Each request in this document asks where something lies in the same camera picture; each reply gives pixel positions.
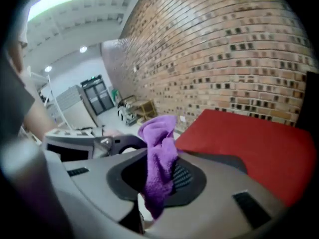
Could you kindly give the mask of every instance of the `red surface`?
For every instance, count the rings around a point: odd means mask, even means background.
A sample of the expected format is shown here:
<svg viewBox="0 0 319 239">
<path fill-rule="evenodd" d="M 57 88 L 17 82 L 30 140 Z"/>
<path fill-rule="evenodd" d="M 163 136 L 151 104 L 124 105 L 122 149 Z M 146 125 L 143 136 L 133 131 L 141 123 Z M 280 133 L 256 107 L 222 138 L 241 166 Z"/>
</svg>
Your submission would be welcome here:
<svg viewBox="0 0 319 239">
<path fill-rule="evenodd" d="M 316 162 L 316 149 L 308 132 L 213 110 L 204 110 L 176 146 L 185 152 L 240 157 L 248 175 L 287 206 L 302 196 Z"/>
</svg>

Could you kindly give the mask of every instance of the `brick wall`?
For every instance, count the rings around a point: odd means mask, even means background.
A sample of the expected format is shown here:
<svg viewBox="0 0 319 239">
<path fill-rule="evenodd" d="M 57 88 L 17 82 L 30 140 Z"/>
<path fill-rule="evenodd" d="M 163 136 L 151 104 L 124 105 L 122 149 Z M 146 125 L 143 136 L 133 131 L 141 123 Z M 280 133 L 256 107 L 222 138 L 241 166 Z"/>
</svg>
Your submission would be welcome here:
<svg viewBox="0 0 319 239">
<path fill-rule="evenodd" d="M 123 97 L 152 98 L 159 114 L 185 115 L 181 130 L 204 109 L 294 126 L 306 72 L 317 71 L 284 0 L 140 0 L 102 54 Z"/>
</svg>

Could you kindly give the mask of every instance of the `white wall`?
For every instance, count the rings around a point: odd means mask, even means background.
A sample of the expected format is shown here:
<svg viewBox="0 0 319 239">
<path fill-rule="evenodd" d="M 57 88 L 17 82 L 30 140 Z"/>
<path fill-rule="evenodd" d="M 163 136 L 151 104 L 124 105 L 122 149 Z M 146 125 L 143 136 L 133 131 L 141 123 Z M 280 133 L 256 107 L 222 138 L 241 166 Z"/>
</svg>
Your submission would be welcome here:
<svg viewBox="0 0 319 239">
<path fill-rule="evenodd" d="M 73 52 L 57 60 L 51 66 L 52 70 L 49 74 L 52 91 L 56 97 L 68 88 L 71 88 L 74 85 L 81 86 L 81 82 L 99 74 L 102 75 L 107 89 L 112 86 L 104 67 L 98 45 L 89 47 L 83 54 L 80 52 Z M 45 97 L 51 97 L 48 85 L 45 86 L 41 92 Z"/>
</svg>

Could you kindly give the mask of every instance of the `round light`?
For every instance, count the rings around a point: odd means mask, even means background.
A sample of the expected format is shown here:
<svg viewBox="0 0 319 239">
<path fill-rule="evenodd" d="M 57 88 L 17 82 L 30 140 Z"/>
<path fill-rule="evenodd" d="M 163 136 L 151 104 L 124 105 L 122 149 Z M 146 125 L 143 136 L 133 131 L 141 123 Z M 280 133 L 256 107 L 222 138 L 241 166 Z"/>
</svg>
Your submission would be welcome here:
<svg viewBox="0 0 319 239">
<path fill-rule="evenodd" d="M 50 72 L 52 70 L 52 66 L 47 66 L 45 69 L 44 69 L 46 72 Z"/>
<path fill-rule="evenodd" d="M 88 47 L 83 46 L 83 47 L 80 48 L 80 52 L 84 53 L 84 52 L 86 52 L 87 49 L 88 49 Z"/>
</svg>

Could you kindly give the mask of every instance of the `white ceiling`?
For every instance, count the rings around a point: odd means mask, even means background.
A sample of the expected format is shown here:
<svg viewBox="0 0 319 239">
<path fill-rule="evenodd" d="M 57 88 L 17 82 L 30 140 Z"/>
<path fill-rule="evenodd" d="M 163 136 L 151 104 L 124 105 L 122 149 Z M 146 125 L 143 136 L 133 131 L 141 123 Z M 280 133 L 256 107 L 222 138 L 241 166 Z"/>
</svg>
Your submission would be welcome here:
<svg viewBox="0 0 319 239">
<path fill-rule="evenodd" d="M 43 12 L 28 22 L 25 66 L 41 73 L 47 65 L 83 45 L 119 38 L 137 2 L 74 0 Z"/>
</svg>

